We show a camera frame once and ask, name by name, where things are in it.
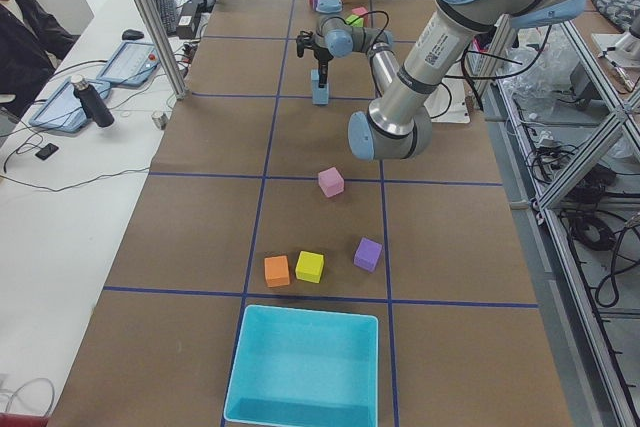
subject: computer mouse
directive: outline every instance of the computer mouse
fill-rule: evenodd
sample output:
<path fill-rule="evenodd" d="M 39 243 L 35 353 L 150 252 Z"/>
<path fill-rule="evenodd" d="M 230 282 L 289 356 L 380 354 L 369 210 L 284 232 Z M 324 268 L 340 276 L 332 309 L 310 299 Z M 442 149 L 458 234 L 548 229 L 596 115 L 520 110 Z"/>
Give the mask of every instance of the computer mouse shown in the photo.
<path fill-rule="evenodd" d="M 122 33 L 122 40 L 138 40 L 144 37 L 139 30 L 127 29 Z"/>

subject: white desk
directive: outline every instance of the white desk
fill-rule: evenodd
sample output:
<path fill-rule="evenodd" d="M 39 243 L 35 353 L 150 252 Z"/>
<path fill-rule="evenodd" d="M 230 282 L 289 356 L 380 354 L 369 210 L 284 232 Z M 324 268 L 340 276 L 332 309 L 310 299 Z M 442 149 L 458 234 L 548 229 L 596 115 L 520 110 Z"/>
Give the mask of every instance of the white desk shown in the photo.
<path fill-rule="evenodd" d="M 127 28 L 146 30 L 133 0 L 108 0 L 61 68 L 108 59 Z M 172 39 L 174 50 L 181 43 Z M 101 67 L 82 66 L 54 77 L 41 97 L 71 73 L 91 78 Z M 136 91 L 113 89 L 107 105 Z M 169 111 L 171 94 L 166 76 L 160 76 L 145 93 L 113 111 L 112 126 L 100 129 L 92 122 L 73 135 L 45 133 L 42 145 L 53 142 L 60 150 L 45 162 L 34 152 L 14 155 L 6 175 L 60 188 L 101 174 L 148 167 L 162 137 L 151 112 Z M 0 149 L 0 163 L 29 134 L 9 137 Z M 145 179 L 146 173 L 126 174 L 61 193 L 0 180 L 0 387 L 16 390 L 45 377 L 55 385 L 57 401 Z M 11 412 L 37 415 L 48 407 L 50 391 L 45 384 L 33 384 L 21 398 L 35 410 L 14 402 Z M 0 397 L 0 412 L 5 404 Z"/>

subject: black jacket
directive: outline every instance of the black jacket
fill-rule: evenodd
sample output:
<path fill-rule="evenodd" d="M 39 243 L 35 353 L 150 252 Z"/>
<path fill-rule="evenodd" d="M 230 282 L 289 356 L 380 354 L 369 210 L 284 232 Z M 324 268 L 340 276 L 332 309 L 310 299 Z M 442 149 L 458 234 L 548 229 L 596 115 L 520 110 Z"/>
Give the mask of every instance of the black jacket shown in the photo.
<path fill-rule="evenodd" d="M 35 36 L 8 9 L 0 5 L 0 94 L 16 99 L 3 104 L 22 117 L 53 75 L 45 50 L 63 59 L 77 36 L 63 29 L 37 0 L 16 0 Z"/>

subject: black bottle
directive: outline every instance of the black bottle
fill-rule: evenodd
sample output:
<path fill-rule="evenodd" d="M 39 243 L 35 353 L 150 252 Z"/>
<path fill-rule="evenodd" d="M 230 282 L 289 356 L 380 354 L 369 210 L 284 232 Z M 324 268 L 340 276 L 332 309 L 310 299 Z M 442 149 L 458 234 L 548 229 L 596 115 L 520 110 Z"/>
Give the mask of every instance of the black bottle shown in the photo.
<path fill-rule="evenodd" d="M 99 127 L 109 127 L 113 124 L 111 111 L 93 85 L 79 74 L 71 76 L 71 83 L 73 84 L 73 95 L 80 99 L 82 110 L 87 117 L 95 120 Z"/>

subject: blue bin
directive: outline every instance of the blue bin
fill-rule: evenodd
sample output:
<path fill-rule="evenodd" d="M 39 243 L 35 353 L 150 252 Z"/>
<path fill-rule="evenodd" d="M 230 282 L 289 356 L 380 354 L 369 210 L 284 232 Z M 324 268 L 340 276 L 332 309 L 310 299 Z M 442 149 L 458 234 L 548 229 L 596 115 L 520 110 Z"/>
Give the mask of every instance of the blue bin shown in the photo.
<path fill-rule="evenodd" d="M 250 305 L 224 418 L 277 427 L 377 427 L 378 319 Z"/>

